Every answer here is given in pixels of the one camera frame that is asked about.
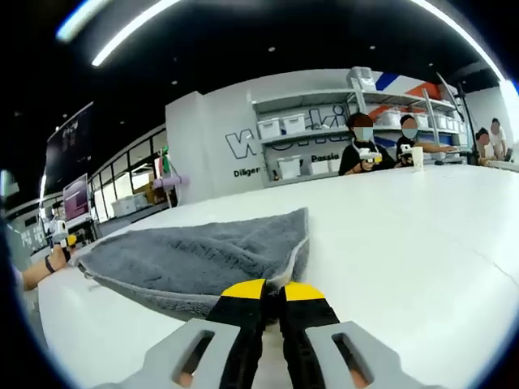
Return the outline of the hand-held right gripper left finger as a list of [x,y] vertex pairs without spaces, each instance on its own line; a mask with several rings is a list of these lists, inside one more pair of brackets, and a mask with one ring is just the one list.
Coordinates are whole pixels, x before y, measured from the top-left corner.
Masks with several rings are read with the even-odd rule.
[[262,354],[266,280],[226,289],[207,318],[193,318],[151,347],[142,367],[99,388],[251,388]]

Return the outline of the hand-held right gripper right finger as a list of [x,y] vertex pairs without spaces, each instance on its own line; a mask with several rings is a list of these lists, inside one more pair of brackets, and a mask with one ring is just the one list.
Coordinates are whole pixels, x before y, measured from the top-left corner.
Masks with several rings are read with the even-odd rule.
[[280,291],[283,355],[294,388],[424,388],[405,373],[399,355],[349,321],[324,295],[291,282]]

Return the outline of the person's left hand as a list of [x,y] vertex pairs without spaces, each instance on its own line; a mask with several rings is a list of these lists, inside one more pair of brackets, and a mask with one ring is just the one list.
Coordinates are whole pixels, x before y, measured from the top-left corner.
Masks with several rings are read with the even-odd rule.
[[71,256],[75,252],[75,248],[65,247],[62,248],[59,244],[55,245],[52,254],[49,257],[49,263],[51,267],[57,271],[65,267]]

